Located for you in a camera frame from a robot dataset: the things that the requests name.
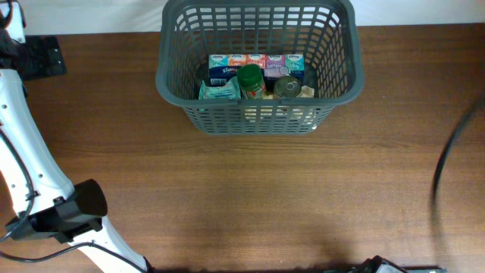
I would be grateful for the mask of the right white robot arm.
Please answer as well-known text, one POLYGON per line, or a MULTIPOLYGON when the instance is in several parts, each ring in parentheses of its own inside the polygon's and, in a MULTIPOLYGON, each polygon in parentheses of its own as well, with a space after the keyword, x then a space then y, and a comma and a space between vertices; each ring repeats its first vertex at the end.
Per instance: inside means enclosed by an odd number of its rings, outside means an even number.
POLYGON ((375 256, 352 268, 349 273, 449 273, 449 271, 436 266, 405 268, 381 256, 375 256))

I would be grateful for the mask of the green lid glass jar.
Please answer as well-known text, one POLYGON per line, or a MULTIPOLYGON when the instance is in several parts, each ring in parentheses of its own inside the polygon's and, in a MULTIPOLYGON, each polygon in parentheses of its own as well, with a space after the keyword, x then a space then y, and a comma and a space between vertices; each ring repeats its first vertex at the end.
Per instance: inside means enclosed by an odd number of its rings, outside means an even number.
POLYGON ((263 99, 266 86, 261 68, 256 64, 242 66, 236 72, 237 80, 245 99, 263 99))

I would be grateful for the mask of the grey plastic shopping basket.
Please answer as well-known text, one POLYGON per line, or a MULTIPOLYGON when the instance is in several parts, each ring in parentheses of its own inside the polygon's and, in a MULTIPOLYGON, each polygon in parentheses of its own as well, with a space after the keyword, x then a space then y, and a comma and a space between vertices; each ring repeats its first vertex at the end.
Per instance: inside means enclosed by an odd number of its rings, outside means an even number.
POLYGON ((309 133, 364 81, 349 0, 163 8, 156 86, 204 133, 309 133))

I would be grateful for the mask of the teal wet wipes packet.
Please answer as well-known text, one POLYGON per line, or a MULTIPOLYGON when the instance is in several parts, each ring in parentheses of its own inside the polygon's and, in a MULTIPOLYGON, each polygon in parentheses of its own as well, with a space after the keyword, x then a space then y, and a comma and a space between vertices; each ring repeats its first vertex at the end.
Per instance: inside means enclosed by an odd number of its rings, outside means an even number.
POLYGON ((223 86, 207 86, 205 82, 202 82, 199 99, 241 99, 241 89, 237 77, 230 78, 223 86))

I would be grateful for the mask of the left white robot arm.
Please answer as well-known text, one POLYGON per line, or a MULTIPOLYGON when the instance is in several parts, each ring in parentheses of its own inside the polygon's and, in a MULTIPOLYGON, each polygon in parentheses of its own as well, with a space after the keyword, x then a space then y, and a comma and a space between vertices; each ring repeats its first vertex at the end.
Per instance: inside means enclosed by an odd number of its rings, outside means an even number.
POLYGON ((40 262, 80 250, 103 272, 152 272, 148 260, 122 239, 108 218, 105 195, 89 179, 73 184, 53 159, 27 105, 28 78, 50 70, 29 72, 20 3, 1 3, 1 173, 15 217, 1 240, 54 238, 68 247, 40 262))

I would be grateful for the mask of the Kleenex tissue multipack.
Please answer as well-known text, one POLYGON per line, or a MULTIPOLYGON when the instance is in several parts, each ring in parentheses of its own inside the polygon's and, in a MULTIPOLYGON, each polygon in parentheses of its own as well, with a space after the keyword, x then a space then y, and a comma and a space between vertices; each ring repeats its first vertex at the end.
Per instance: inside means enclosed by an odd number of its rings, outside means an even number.
POLYGON ((283 76, 292 76, 301 83, 305 76, 305 60, 301 54, 264 55, 264 54, 232 54, 209 55, 208 78, 213 86, 222 86, 236 76, 236 72, 244 65, 256 64, 263 73, 264 80, 273 83, 283 76))

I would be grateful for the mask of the tan paper bag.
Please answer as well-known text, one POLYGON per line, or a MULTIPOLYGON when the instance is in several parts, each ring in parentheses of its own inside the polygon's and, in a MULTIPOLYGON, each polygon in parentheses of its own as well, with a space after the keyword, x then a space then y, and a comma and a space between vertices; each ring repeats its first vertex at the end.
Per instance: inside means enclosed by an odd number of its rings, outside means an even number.
MULTIPOLYGON (((300 94, 297 95, 297 98, 313 98, 314 97, 314 89, 310 86, 303 86, 300 94)), ((304 115, 303 108, 294 108, 290 110, 289 108, 278 107, 276 110, 273 110, 271 107, 263 107, 260 111, 258 111, 255 107, 251 107, 245 110, 245 118, 247 121, 256 122, 257 117, 260 119, 270 118, 275 116, 277 118, 286 117, 290 115, 291 119, 300 119, 304 115)))

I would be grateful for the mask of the silver pull-tab tin can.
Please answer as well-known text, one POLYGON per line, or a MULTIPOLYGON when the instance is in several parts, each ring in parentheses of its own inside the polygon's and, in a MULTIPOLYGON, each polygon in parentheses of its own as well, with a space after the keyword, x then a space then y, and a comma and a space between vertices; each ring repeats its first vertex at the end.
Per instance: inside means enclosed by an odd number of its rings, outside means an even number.
POLYGON ((276 99, 297 97, 302 90, 300 81, 292 76, 280 77, 274 84, 276 99))

